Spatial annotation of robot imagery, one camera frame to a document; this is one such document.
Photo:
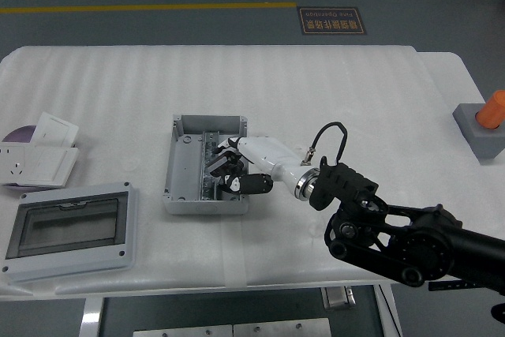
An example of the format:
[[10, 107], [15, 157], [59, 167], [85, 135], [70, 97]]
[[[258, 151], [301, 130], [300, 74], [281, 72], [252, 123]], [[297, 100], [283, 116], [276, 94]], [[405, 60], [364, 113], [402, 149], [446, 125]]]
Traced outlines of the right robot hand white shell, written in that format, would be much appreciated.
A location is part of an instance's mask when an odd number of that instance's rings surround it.
[[282, 182], [295, 198], [307, 201], [319, 170], [273, 137], [231, 137], [213, 150], [207, 164], [222, 191], [265, 194]]

